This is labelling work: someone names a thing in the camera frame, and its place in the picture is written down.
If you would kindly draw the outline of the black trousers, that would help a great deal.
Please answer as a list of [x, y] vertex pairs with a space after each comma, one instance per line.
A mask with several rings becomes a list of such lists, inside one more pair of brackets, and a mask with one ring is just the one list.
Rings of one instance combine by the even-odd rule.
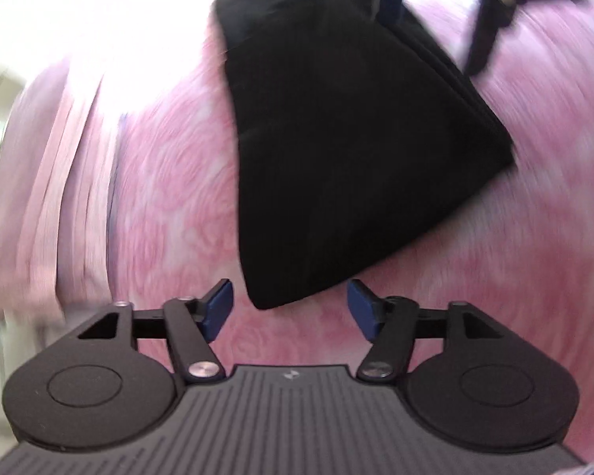
[[215, 0], [247, 296], [268, 310], [415, 242], [513, 166], [510, 134], [409, 9]]

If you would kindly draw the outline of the pink rose bedspread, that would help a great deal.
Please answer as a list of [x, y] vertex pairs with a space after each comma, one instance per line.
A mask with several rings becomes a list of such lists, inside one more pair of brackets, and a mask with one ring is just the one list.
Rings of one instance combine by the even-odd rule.
[[150, 309], [231, 279], [235, 309], [217, 340], [228, 365], [356, 365], [367, 345], [348, 278], [423, 304], [470, 301], [571, 371], [581, 403], [567, 441], [594, 462], [594, 2], [528, 10], [500, 42], [481, 91], [514, 141], [511, 171], [384, 260], [352, 265], [350, 242], [318, 252], [324, 284], [285, 251], [266, 256], [265, 290], [289, 298], [271, 311], [253, 306], [239, 262], [236, 132], [213, 18], [194, 45], [191, 77], [120, 134], [113, 296]]

